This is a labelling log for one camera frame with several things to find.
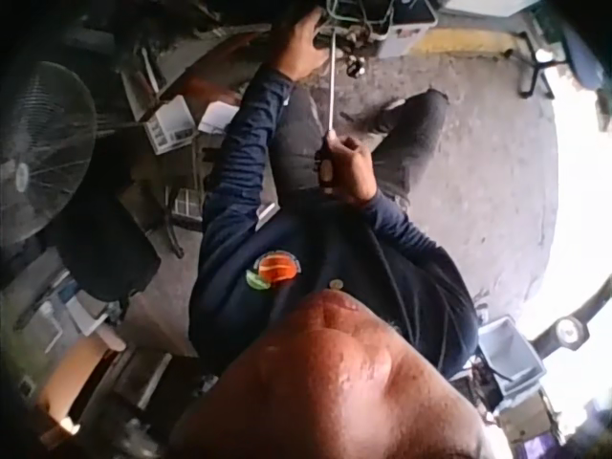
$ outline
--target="man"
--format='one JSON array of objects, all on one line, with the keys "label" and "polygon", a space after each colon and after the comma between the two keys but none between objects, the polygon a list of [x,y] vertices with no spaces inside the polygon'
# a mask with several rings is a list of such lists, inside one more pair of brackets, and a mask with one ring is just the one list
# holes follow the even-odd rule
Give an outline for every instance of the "man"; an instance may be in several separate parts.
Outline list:
[{"label": "man", "polygon": [[[319,18],[257,73],[212,172],[189,333],[221,378],[179,423],[172,455],[479,456],[482,423],[444,379],[476,345],[470,296],[396,204],[446,98],[383,112],[380,130],[398,114],[401,125],[374,155],[328,136],[334,196],[317,189],[322,134],[295,81],[327,58],[313,46]],[[268,153],[281,210],[255,230]]]}]

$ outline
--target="fan grille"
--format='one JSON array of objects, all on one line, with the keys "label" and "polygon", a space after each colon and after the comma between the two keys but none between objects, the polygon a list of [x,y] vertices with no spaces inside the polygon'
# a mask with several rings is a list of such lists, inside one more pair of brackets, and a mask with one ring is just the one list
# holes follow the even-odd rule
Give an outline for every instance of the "fan grille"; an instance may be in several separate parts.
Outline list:
[{"label": "fan grille", "polygon": [[44,228],[80,185],[96,137],[96,108],[80,78],[65,67],[37,64],[0,127],[0,242]]}]

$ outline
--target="yellow painted curb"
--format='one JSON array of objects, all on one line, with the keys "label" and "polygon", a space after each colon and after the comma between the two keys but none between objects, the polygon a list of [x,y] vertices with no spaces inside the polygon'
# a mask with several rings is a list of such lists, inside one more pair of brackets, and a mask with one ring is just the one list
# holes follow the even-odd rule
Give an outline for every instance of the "yellow painted curb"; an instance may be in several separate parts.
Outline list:
[{"label": "yellow painted curb", "polygon": [[498,54],[515,47],[515,38],[509,33],[476,29],[432,29],[410,51]]}]

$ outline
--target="sleeve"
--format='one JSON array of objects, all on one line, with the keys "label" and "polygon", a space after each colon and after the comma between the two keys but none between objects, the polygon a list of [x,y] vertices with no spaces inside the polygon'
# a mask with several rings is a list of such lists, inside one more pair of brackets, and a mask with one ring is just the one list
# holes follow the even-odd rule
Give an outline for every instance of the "sleeve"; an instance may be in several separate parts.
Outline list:
[{"label": "sleeve", "polygon": [[453,376],[478,343],[476,312],[461,274],[448,253],[380,191],[361,212],[377,237],[415,267],[410,342],[445,377]]},{"label": "sleeve", "polygon": [[255,231],[268,144],[293,87],[264,66],[243,97],[207,180],[199,276],[214,272]]}]

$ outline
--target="screwdriver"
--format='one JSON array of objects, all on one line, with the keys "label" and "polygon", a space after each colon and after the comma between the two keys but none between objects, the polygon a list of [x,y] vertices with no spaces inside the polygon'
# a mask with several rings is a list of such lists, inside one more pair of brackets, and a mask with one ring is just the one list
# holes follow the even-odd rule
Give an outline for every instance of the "screwdriver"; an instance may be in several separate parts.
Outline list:
[{"label": "screwdriver", "polygon": [[331,163],[331,152],[327,147],[327,134],[334,130],[334,103],[336,89],[336,28],[332,29],[332,41],[330,50],[330,70],[329,70],[329,113],[327,118],[327,133],[323,137],[323,145],[315,155],[318,182],[325,192],[332,191],[333,169]]}]

